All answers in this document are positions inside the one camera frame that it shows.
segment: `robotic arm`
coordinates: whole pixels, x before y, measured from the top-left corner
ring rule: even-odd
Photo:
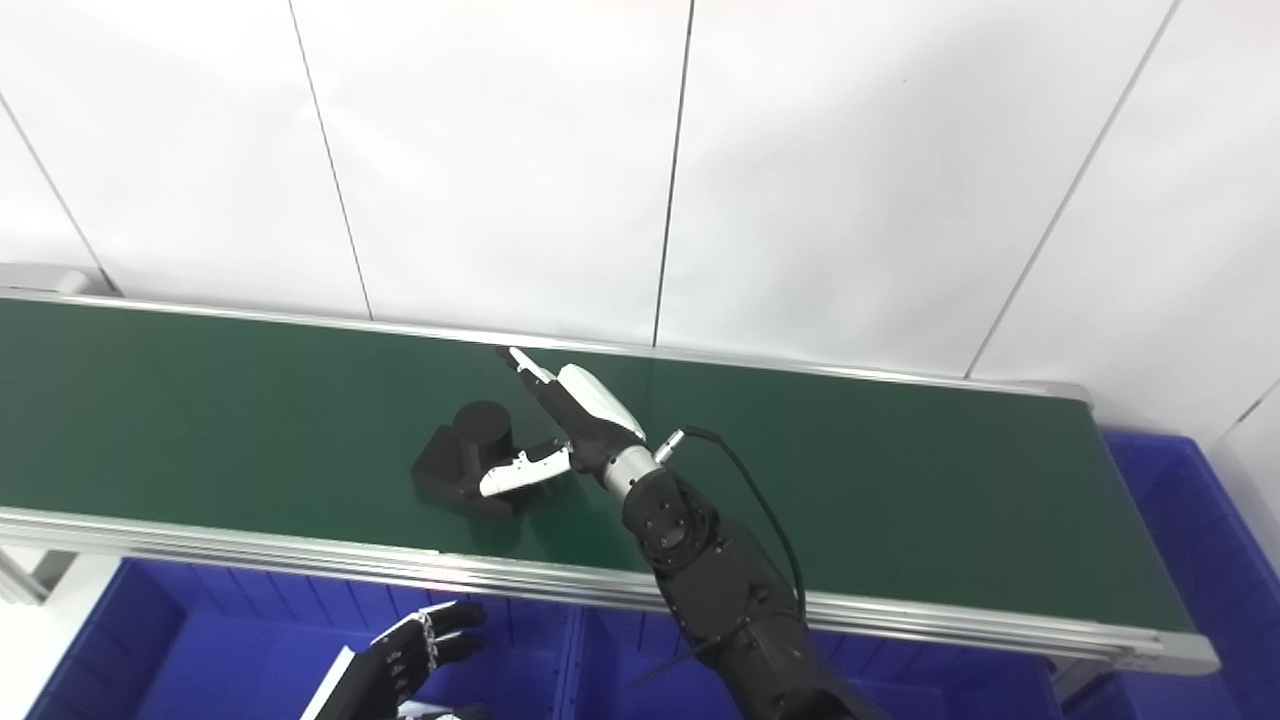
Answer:
[[[484,647],[484,635],[467,630],[484,621],[477,602],[444,602],[411,612],[360,652],[342,648],[302,720],[485,720],[484,706],[448,708],[410,700],[439,666]]]
[[[794,588],[750,530],[663,465],[681,430],[650,454],[635,418],[586,370],[567,365],[553,375],[518,348],[498,354],[567,442],[490,469],[480,495],[570,468],[595,478],[620,501],[622,525],[636,537],[686,642],[746,720],[890,720],[814,646]]]

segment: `black cable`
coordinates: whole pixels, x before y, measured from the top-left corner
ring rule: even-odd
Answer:
[[[695,428],[689,425],[684,428],[685,434],[708,442],[713,442],[730,460],[737,466],[737,471],[742,474],[742,479],[746,480],[746,486],[751,488],[751,495],[755,496],[755,501],[760,503],[760,510],[764,510],[764,515],[769,519],[769,524],[773,525],[773,532],[777,533],[778,539],[782,541],[782,551],[787,553],[787,562],[791,565],[791,578],[796,584],[796,602],[800,606],[800,621],[804,623],[805,618],[805,597],[804,597],[804,579],[800,577],[800,561],[796,560],[796,552],[791,548],[791,541],[787,539],[787,533],[782,530],[782,523],[778,521],[778,516],[773,514],[773,509],[769,507],[769,502],[764,500],[764,493],[760,492],[759,486],[755,484],[755,479],[751,478],[751,473],[748,471],[746,465],[742,460],[733,452],[733,448],[724,442],[724,438],[718,434],[704,430],[703,428]]]

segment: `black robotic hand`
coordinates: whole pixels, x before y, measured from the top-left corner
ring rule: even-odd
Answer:
[[[484,635],[467,632],[485,623],[484,606],[454,601],[412,612],[366,650],[334,660],[302,720],[390,720],[457,717],[484,720],[483,707],[436,708],[410,703],[436,667],[461,662],[484,647]]]

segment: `white wall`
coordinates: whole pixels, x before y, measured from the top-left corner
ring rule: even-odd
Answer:
[[[127,295],[367,313],[287,3],[0,18],[0,92]]]
[[[1280,568],[1280,391],[1272,388],[1210,447],[1208,457],[1258,544]]]
[[[3,117],[0,260],[1075,382],[1206,446],[1280,377],[1280,6],[699,0],[684,73],[687,10],[10,0],[0,94],[84,242]]]
[[[1271,386],[1277,37],[1275,3],[1183,3],[977,377],[1083,382],[1103,420],[1202,443]]]

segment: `blue bin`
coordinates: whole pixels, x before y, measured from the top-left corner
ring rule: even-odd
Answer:
[[[1196,626],[1222,670],[1206,678],[1116,673],[1071,720],[1280,717],[1280,579],[1188,438],[1108,432],[1106,441]]]
[[[410,611],[461,596],[215,566],[127,560],[28,720],[292,720],[343,644],[361,648]],[[736,717],[719,679],[689,660],[667,615],[493,596],[489,647],[433,675],[417,698],[483,701],[497,720]],[[818,633],[836,666],[896,720],[1052,720],[1037,657]]]

